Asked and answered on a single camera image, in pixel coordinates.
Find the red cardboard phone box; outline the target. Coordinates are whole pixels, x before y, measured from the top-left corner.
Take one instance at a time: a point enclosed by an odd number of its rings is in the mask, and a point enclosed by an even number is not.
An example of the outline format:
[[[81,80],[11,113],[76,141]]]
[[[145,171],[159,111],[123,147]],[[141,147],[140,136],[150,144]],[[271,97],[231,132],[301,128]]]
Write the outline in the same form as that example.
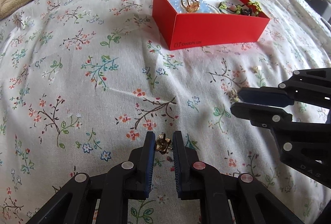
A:
[[[215,6],[222,0],[199,0]],[[250,0],[228,0],[244,7]],[[258,16],[240,14],[180,13],[171,0],[153,0],[153,18],[170,50],[256,42],[268,25],[270,18],[263,12]]]

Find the large gold bangle cluster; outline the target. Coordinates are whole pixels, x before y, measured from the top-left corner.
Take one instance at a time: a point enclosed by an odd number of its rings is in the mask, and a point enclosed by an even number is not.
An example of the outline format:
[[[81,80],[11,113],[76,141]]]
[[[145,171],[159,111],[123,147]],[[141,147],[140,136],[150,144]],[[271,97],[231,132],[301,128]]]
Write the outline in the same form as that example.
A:
[[[181,6],[187,13],[195,13],[200,9],[199,0],[181,0]]]

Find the floral bed sheet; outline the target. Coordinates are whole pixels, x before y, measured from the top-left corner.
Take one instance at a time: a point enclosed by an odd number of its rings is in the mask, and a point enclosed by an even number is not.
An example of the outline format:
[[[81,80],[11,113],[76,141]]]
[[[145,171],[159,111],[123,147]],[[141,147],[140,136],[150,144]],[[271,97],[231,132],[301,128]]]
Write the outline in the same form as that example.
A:
[[[305,223],[330,190],[280,163],[229,91],[330,66],[330,31],[304,0],[252,0],[257,42],[170,51],[153,0],[34,0],[1,20],[1,223],[25,223],[80,172],[107,172],[145,134],[181,131],[220,172],[248,172]],[[252,67],[260,65],[258,73]]]

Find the tiny gold stud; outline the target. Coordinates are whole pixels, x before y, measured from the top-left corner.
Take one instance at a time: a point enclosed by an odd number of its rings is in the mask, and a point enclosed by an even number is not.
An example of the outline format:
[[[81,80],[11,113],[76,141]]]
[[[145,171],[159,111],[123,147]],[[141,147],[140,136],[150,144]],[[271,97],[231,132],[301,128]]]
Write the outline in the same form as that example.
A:
[[[262,67],[260,65],[252,67],[252,71],[254,73],[258,73],[262,70]]]

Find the small gold flower earring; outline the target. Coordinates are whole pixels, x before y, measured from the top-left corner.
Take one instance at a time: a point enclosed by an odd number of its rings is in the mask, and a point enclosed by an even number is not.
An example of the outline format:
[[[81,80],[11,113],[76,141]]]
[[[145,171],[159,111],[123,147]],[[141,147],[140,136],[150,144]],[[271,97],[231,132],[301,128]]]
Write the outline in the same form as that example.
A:
[[[231,89],[228,93],[229,95],[229,99],[231,101],[231,103],[236,103],[236,102],[240,102],[240,98],[237,94],[237,91],[235,89]]]

